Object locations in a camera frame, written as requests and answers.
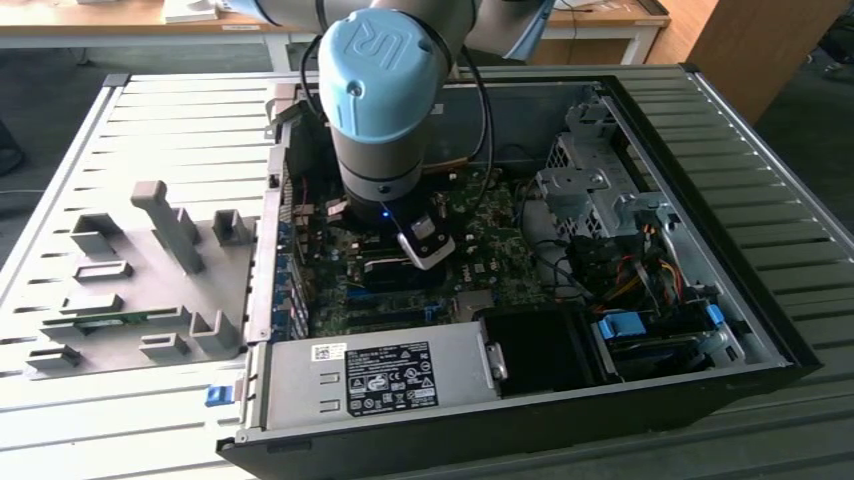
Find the blue latch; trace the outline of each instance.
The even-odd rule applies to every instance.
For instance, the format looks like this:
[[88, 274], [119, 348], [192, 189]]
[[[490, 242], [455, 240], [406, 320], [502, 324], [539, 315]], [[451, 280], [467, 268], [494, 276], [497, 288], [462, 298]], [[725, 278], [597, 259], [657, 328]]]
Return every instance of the blue latch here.
[[611, 313], [599, 320], [599, 331], [606, 340], [646, 334], [646, 327], [637, 312]]
[[711, 317], [711, 321], [715, 325], [721, 325], [723, 323], [723, 312], [721, 311], [721, 307], [714, 303], [706, 306], [706, 313], [709, 317]]
[[208, 387], [208, 398], [204, 401], [206, 407], [219, 407], [235, 403], [235, 387], [211, 385]]

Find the ur logo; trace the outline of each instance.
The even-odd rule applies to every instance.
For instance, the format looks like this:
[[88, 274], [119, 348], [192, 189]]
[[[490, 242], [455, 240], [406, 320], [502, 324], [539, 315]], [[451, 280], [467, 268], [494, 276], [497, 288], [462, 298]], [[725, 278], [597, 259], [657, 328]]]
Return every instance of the ur logo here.
[[363, 20], [347, 51], [380, 69], [392, 70], [409, 40], [409, 33]]

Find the robotic arm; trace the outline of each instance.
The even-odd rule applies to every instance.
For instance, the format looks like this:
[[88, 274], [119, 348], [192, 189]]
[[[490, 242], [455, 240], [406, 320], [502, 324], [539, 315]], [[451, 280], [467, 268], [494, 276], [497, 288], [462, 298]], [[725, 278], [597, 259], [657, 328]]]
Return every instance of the robotic arm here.
[[324, 34], [319, 91], [350, 207], [388, 220], [413, 263], [427, 270], [454, 251], [419, 191], [426, 121], [469, 45], [526, 59], [555, 0], [238, 0], [242, 12]]

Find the power supply label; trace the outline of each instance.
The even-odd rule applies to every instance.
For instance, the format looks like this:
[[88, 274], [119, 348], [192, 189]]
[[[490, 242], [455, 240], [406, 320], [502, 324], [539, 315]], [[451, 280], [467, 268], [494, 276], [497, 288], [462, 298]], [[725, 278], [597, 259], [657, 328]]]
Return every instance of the power supply label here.
[[344, 363], [354, 417], [439, 405], [429, 342], [347, 350]]

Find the wooden cabinet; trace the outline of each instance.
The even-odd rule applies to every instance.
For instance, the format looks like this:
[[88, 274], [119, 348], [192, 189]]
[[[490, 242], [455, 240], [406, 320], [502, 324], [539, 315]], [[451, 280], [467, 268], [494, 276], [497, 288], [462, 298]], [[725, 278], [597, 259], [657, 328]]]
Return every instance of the wooden cabinet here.
[[755, 122], [848, 0], [659, 0], [671, 23], [647, 63], [695, 64]]

